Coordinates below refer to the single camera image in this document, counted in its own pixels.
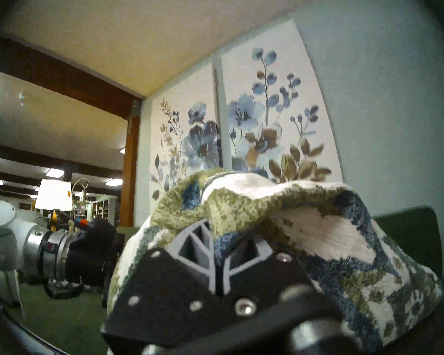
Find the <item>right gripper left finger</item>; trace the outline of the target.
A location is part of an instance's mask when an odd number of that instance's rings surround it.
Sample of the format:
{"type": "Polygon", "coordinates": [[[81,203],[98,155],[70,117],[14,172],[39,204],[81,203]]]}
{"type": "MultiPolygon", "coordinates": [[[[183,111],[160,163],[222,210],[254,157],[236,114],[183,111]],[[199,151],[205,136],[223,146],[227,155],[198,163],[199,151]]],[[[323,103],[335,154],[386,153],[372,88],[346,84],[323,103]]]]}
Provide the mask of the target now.
{"type": "Polygon", "coordinates": [[[102,328],[112,353],[172,349],[222,329],[209,222],[193,223],[168,248],[151,248],[129,270],[102,328]]]}

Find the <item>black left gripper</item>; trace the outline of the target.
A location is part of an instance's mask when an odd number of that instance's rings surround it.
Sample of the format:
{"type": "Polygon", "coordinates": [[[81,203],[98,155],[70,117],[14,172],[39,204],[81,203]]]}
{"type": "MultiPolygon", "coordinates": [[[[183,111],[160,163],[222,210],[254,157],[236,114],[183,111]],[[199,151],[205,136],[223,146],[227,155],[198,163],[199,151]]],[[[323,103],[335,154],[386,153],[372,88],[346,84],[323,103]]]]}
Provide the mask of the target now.
{"type": "Polygon", "coordinates": [[[104,288],[110,282],[124,244],[124,234],[118,233],[108,221],[95,218],[84,232],[78,233],[70,241],[65,280],[104,288]]]}

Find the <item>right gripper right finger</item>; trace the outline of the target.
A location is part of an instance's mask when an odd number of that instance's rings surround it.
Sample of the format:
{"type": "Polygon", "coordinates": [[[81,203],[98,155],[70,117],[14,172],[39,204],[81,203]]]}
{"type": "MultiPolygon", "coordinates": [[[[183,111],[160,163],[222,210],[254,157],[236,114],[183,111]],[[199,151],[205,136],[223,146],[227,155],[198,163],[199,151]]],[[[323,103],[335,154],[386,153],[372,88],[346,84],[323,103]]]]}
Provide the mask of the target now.
{"type": "Polygon", "coordinates": [[[239,317],[251,317],[293,301],[307,319],[333,318],[337,305],[320,293],[298,258],[286,249],[272,250],[260,236],[246,236],[228,255],[221,269],[219,303],[239,317]]]}

